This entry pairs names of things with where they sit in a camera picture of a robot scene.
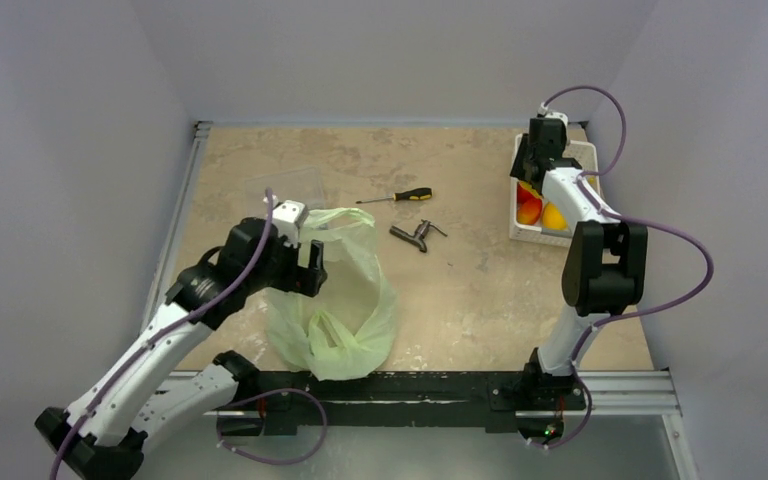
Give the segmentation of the red fake fruit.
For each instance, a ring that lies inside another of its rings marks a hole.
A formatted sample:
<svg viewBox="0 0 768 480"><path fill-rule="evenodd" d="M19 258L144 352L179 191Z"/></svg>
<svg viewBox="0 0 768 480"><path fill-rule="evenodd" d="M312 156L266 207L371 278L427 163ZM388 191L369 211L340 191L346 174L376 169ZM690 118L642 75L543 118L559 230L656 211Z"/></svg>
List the red fake fruit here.
<svg viewBox="0 0 768 480"><path fill-rule="evenodd" d="M542 199L530 187L520 182L516 187L516 221L521 225L534 225L542 215Z"/></svg>

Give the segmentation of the green plastic bag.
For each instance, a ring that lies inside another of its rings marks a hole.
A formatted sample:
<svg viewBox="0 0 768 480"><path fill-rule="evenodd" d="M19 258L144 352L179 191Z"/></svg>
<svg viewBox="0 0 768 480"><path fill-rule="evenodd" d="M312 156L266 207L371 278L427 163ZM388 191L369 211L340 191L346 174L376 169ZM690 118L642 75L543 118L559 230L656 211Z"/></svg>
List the green plastic bag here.
<svg viewBox="0 0 768 480"><path fill-rule="evenodd" d="M359 208L313 210L300 239L304 247L324 244L327 279L314 297L266 291L269 344L291 371L319 380L365 377L387 360L398 326L375 218Z"/></svg>

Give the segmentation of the yellow fake lemon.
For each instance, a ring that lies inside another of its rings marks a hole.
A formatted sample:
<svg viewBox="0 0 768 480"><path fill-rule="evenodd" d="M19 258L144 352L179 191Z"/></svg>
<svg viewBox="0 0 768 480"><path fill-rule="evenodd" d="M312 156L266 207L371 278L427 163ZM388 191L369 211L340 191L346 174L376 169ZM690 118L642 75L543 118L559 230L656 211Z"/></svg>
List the yellow fake lemon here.
<svg viewBox="0 0 768 480"><path fill-rule="evenodd" d="M564 216L552 203L546 203L544 205L541 224L543 228L550 230L565 231L568 229L568 224Z"/></svg>

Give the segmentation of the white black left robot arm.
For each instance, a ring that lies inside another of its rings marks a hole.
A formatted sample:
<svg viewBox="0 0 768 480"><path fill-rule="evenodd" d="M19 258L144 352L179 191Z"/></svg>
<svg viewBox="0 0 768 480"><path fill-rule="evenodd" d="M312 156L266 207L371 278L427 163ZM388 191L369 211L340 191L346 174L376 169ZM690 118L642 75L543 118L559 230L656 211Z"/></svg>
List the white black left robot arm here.
<svg viewBox="0 0 768 480"><path fill-rule="evenodd" d="M248 217L223 245L184 269L154 318L103 378L69 406L48 407L37 417L37 430L56 453L50 478L67 465L82 479L130 479L151 447L202 414L254 404L264 417L269 397L294 394L289 386L266 390L259 370L234 351L218 354L187 383L157 390L249 296L266 288L307 297L319 293L327 279L325 245L311 241L307 263L300 265L297 232L293 223Z"/></svg>

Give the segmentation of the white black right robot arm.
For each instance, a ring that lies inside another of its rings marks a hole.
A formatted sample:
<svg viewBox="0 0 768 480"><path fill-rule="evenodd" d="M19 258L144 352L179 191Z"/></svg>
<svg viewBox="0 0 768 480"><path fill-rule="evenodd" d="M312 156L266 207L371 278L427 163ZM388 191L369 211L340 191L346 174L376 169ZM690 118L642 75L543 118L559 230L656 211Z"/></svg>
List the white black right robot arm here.
<svg viewBox="0 0 768 480"><path fill-rule="evenodd" d="M566 306L523 371L521 392L536 407L574 389L575 363L592 344L598 322L622 314L643 294L648 230L618 219L581 164L565 156L569 144L564 115L540 113L522 136L510 170L553 204L572 230L561 276Z"/></svg>

